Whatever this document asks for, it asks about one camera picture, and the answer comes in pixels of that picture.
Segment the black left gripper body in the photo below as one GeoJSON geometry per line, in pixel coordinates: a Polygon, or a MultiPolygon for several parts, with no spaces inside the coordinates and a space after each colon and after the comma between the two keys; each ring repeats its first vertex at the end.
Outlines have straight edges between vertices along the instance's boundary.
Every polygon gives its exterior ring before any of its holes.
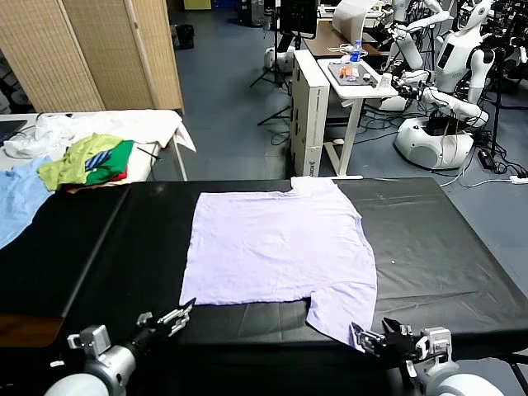
{"type": "Polygon", "coordinates": [[[154,345],[160,343],[169,333],[169,326],[153,319],[137,322],[130,339],[130,351],[135,358],[145,356],[154,345]]]}

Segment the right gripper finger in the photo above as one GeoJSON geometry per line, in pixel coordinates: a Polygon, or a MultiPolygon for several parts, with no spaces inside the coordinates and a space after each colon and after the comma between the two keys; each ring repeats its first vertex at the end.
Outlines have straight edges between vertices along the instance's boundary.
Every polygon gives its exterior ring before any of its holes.
{"type": "Polygon", "coordinates": [[[400,334],[404,337],[413,335],[411,326],[400,323],[397,319],[383,317],[382,327],[386,336],[392,333],[400,334]]]}
{"type": "Polygon", "coordinates": [[[371,355],[380,355],[386,347],[386,338],[382,334],[364,330],[360,325],[351,323],[351,336],[354,346],[371,355]]]}

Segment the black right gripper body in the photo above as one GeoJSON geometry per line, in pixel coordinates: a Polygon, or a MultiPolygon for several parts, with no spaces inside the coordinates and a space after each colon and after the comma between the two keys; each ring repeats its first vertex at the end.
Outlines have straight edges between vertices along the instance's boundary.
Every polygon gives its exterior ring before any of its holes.
{"type": "Polygon", "coordinates": [[[393,363],[417,361],[421,352],[417,347],[420,337],[400,332],[389,332],[384,335],[385,344],[381,349],[381,356],[393,363]]]}

